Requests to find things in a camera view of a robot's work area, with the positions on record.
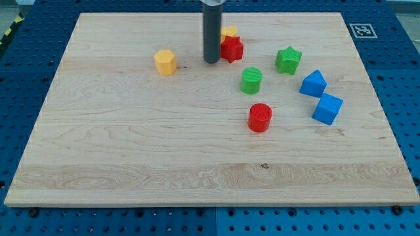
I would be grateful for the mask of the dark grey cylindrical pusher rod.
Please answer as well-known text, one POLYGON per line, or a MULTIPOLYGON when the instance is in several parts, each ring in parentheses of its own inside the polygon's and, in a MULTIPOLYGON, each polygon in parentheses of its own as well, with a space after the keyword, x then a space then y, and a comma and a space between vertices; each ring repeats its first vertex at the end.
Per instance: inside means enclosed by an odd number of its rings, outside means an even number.
POLYGON ((220 59, 222 3, 203 3, 203 58, 209 64, 220 59))

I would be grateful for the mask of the silver rod mount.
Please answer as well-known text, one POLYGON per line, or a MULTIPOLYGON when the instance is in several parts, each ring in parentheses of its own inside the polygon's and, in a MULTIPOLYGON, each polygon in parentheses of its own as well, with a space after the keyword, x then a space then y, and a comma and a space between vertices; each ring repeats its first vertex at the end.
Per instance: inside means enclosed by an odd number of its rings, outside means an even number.
POLYGON ((226 0, 200 0, 200 1, 207 6, 219 6, 223 4, 226 0))

